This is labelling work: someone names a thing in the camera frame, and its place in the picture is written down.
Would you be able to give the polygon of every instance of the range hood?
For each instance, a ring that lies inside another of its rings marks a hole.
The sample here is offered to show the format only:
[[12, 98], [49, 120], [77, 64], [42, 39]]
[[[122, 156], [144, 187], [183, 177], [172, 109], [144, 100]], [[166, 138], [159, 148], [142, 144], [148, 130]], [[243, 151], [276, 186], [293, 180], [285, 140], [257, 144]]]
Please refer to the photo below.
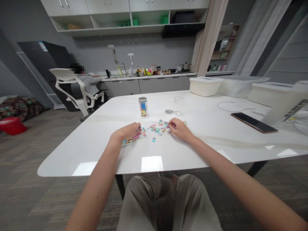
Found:
[[195, 36], [204, 27], [205, 23], [165, 25], [161, 37], [165, 39]]

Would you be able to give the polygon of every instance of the red bucket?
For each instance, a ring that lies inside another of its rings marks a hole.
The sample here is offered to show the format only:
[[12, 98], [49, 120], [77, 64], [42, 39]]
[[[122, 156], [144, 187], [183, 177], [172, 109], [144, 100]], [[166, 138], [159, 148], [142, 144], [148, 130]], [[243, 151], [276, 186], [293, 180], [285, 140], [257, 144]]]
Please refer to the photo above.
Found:
[[18, 135], [25, 132], [27, 128], [22, 124], [20, 118], [7, 117], [0, 121], [0, 130], [10, 135]]

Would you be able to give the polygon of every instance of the khaki pants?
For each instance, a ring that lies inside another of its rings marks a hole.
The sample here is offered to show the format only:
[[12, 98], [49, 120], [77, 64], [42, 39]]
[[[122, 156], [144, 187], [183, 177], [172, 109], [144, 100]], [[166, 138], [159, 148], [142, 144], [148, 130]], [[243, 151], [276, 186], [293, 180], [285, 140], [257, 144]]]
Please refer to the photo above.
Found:
[[[164, 200], [155, 218], [152, 201]], [[163, 177], [135, 176], [126, 188], [117, 231], [221, 231], [218, 216], [202, 181], [193, 175], [178, 178], [177, 186]]]

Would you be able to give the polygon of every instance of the shoe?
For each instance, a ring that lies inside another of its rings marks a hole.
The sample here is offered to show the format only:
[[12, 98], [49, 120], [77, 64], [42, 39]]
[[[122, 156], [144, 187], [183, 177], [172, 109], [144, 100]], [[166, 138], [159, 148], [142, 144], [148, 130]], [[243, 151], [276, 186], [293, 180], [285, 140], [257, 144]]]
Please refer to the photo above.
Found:
[[170, 178], [172, 176], [176, 176], [178, 177], [177, 175], [175, 175], [173, 172], [168, 172], [168, 171], [165, 171], [165, 172], [158, 172], [157, 173], [159, 177], [165, 177], [165, 178]]

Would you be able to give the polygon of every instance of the hand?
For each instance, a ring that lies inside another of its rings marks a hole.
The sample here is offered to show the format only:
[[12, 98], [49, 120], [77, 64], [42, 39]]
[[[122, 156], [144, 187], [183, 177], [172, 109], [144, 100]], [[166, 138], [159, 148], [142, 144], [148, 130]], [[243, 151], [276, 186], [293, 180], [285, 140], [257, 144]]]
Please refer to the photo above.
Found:
[[123, 141], [125, 138], [135, 137], [141, 133], [141, 124], [134, 122], [116, 130], [111, 136], [115, 136]]
[[169, 121], [169, 129], [172, 133], [183, 141], [188, 142], [191, 137], [194, 137], [186, 124], [178, 118], [173, 118]]

